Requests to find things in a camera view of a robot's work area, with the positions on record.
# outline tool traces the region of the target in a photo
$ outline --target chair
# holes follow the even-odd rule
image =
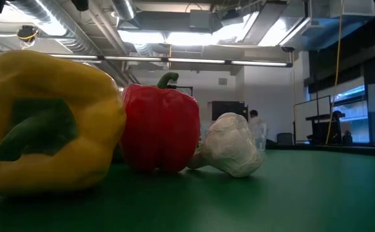
[[[277,145],[293,145],[292,133],[279,133],[276,135]]]

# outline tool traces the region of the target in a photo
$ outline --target green table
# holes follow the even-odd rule
[[[0,198],[0,231],[375,231],[375,157],[268,151],[247,179],[116,164],[91,191]]]

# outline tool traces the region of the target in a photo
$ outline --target red bell pepper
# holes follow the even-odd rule
[[[178,74],[165,74],[157,87],[131,84],[122,94],[127,121],[120,147],[124,160],[136,171],[181,171],[198,145],[197,101],[166,89],[170,79],[176,81]]]

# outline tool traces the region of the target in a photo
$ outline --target yellow bell pepper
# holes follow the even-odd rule
[[[0,195],[101,181],[126,114],[104,72],[32,51],[0,54]]]

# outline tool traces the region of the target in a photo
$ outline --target person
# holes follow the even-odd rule
[[[261,124],[263,123],[262,119],[258,117],[258,112],[256,110],[251,110],[250,112],[251,119],[249,120],[250,124]]]
[[[249,129],[255,137],[256,148],[258,150],[265,150],[265,142],[267,136],[267,126],[261,118],[258,117],[256,110],[249,112],[251,119],[249,119]]]

